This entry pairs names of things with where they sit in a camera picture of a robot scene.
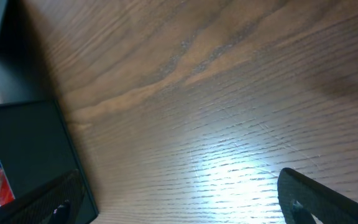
wood grain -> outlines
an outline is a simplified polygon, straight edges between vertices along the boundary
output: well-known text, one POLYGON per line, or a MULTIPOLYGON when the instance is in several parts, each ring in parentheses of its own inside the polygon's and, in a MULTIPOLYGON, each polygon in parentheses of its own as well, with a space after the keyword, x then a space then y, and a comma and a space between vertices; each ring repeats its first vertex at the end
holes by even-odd
POLYGON ((358 202, 358 1, 25 5, 95 223, 283 223, 283 167, 358 202))

